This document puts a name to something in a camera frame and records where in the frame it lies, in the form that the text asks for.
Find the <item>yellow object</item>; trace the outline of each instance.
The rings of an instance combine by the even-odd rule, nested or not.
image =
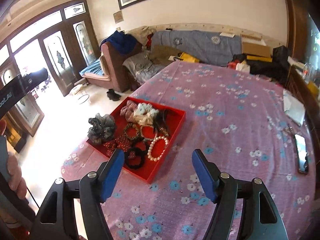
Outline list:
[[[192,57],[190,54],[187,54],[185,52],[182,52],[181,56],[179,57],[179,59],[181,59],[182,61],[186,61],[186,62],[192,62],[192,63],[199,63],[200,60]]]
[[[310,90],[311,94],[315,97],[318,98],[319,95],[319,90],[316,84],[314,84],[312,81],[310,81],[307,85],[308,89]]]
[[[272,62],[271,57],[258,57],[258,56],[250,56],[247,55],[248,60],[260,60],[260,61],[265,61],[265,62]]]

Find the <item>red box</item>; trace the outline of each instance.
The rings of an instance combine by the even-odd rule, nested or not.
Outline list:
[[[139,179],[142,179],[143,181],[146,181],[147,183],[151,184],[153,179],[155,178],[156,174],[158,173],[162,163],[164,162],[166,156],[168,155],[170,148],[172,147],[175,138],[177,137],[177,134],[179,133],[183,122],[186,118],[186,111],[182,111],[179,109],[175,109],[169,106],[163,106],[157,103],[153,103],[153,102],[149,102],[149,101],[145,101],[142,99],[136,99],[136,98],[131,98],[131,97],[127,97],[112,113],[111,115],[114,117],[115,122],[116,122],[116,132],[115,132],[115,138],[119,137],[120,135],[123,134],[123,130],[124,127],[126,127],[127,125],[127,121],[123,116],[120,116],[120,110],[122,107],[124,107],[127,104],[128,100],[132,100],[135,103],[147,103],[147,104],[151,104],[155,109],[159,109],[159,110],[163,110],[163,109],[168,109],[168,115],[167,115],[167,119],[166,119],[166,124],[169,128],[170,131],[170,135],[171,137],[169,138],[169,144],[166,148],[166,150],[164,151],[163,156],[161,157],[161,159],[157,162],[153,162],[151,160],[149,160],[147,158],[147,156],[145,156],[145,163],[144,165],[137,169],[130,169],[129,167],[127,167],[126,165],[124,165],[124,169],[126,169],[127,171],[129,171],[131,174],[133,174],[134,176],[138,177]],[[128,135],[132,136],[134,135],[135,132],[133,129],[128,129]],[[148,137],[148,138],[152,138],[153,137],[153,131],[152,128],[150,127],[145,127],[143,128],[143,134],[144,136]],[[90,139],[87,140],[87,143],[89,143],[92,147],[94,147],[96,150],[98,150],[99,152],[101,152],[103,155],[106,155],[106,148],[103,147],[102,145],[94,145]],[[164,140],[160,140],[157,141],[155,146],[153,147],[152,150],[152,156],[153,157],[158,157],[160,156],[160,154],[162,153],[163,149],[164,149]],[[141,149],[145,149],[145,146],[143,145],[142,142],[137,143],[136,145],[137,147],[140,147]]]

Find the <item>sofa armrest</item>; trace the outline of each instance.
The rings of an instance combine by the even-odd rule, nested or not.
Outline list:
[[[116,91],[123,92],[129,88],[129,81],[122,63],[129,57],[141,52],[141,44],[137,42],[133,51],[121,55],[108,41],[101,46],[101,51],[106,58],[110,78]]]

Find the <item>metal screw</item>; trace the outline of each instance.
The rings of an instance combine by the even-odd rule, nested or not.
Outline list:
[[[88,173],[88,177],[89,177],[90,179],[95,178],[96,176],[97,176],[97,173],[94,172],[94,171],[91,171],[91,172]]]
[[[259,178],[254,178],[253,181],[255,182],[255,184],[262,184],[262,180]]]
[[[63,179],[62,178],[58,178],[58,179],[56,179],[56,181],[55,181],[55,183],[56,184],[61,184],[63,182]]]
[[[229,175],[228,173],[226,173],[226,172],[222,172],[222,173],[220,174],[220,176],[221,176],[221,178],[223,178],[223,179],[228,179],[228,178],[230,177],[230,175]]]

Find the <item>floor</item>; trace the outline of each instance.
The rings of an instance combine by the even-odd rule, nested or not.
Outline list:
[[[89,99],[79,105],[81,95],[63,97],[55,84],[37,99],[45,116],[34,137],[29,137],[19,154],[22,175],[27,186],[40,205],[56,178],[61,177],[60,168],[72,150],[86,137],[95,114],[110,114],[131,92],[124,93],[120,101],[111,101],[107,89],[89,85],[85,92]],[[27,195],[32,208],[37,207]],[[76,220],[79,234],[85,236],[81,208],[75,200]]]

